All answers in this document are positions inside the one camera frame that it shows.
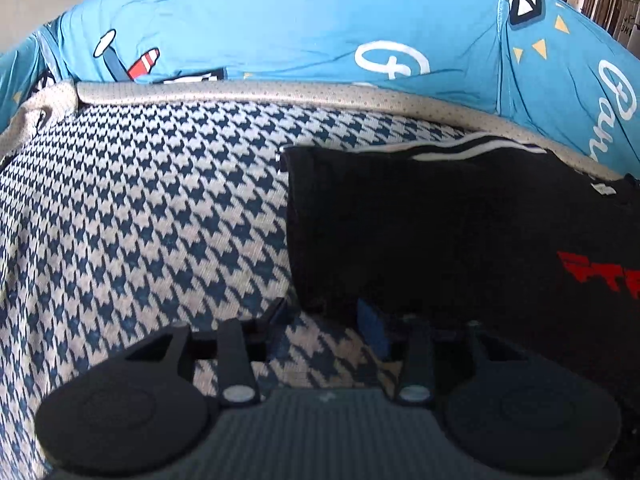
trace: red logo print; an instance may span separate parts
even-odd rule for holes
[[[640,299],[640,270],[623,269],[617,264],[596,264],[580,254],[563,253],[558,251],[562,265],[580,283],[586,283],[591,278],[604,280],[614,292],[620,292],[619,278],[624,278],[626,288],[631,296]]]

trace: white stripe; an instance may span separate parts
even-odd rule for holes
[[[471,140],[482,139],[483,137],[500,137],[498,134],[492,134],[490,132],[476,132],[474,134],[468,134],[461,139],[455,140],[410,140],[409,142],[398,142],[397,144],[383,144],[381,146],[364,146],[362,148],[356,148],[351,150],[354,152],[403,152],[404,150],[410,150],[419,146],[439,146],[441,148],[450,148],[451,146],[459,146],[465,144]]]
[[[519,142],[512,140],[490,140],[484,144],[478,144],[472,148],[469,148],[465,152],[459,153],[420,153],[412,156],[413,160],[423,160],[425,162],[434,160],[465,160],[466,158],[472,158],[474,156],[482,155],[483,153],[492,152],[498,148],[516,148],[517,150],[525,150],[529,153],[546,153],[542,148],[530,148]]]
[[[114,38],[116,37],[116,31],[111,29],[108,31],[103,37],[100,38],[98,42],[98,46],[95,47],[94,57],[100,57],[104,54],[104,51],[107,50],[107,47],[113,43]]]
[[[201,81],[217,81],[218,77],[213,75],[211,72],[203,74],[203,75],[186,75],[184,77],[178,77],[176,79],[169,79],[168,81],[163,81],[165,85],[172,83],[199,83]]]
[[[146,71],[149,72],[151,70],[151,65],[149,65],[149,62],[146,60],[146,54],[143,54],[140,59],[142,60],[142,64],[145,66]]]

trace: black plastic mount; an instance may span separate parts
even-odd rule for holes
[[[249,410],[253,424],[265,424],[264,410],[286,410],[287,402],[295,402],[261,403],[251,361],[268,359],[293,315],[280,300],[260,319],[226,320],[217,331],[174,324],[91,368],[38,410],[36,435],[46,456],[62,471],[130,477],[167,468],[203,440],[217,438],[225,412]],[[403,364],[389,405],[431,413],[453,446],[497,470],[552,476],[604,466],[621,421],[616,402],[601,388],[477,323],[461,331],[436,330],[421,319],[404,323],[392,350],[402,354]],[[195,362],[212,359],[218,360],[217,397],[203,396],[192,383]],[[338,395],[319,394],[322,408]],[[348,431],[367,427],[358,417],[372,415],[357,406],[369,395],[364,391],[358,400],[354,393],[344,401],[345,415],[355,417]],[[283,412],[281,422],[276,417],[269,424],[283,431],[276,426],[289,418]],[[225,420],[228,425],[231,419]],[[412,424],[418,420],[427,424],[415,417]],[[365,431],[362,438],[371,436]]]

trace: circular black pad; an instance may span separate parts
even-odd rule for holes
[[[207,424],[202,394],[160,365],[97,367],[54,391],[35,417],[49,461],[96,476],[154,470],[193,446]]]
[[[562,370],[509,365],[460,386],[445,424],[480,462],[509,472],[561,475],[603,466],[620,410],[602,389]]]

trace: black cloth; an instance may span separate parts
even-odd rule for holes
[[[441,326],[480,320],[640,407],[635,183],[491,136],[395,153],[295,146],[284,164],[305,310],[346,319],[363,298]]]

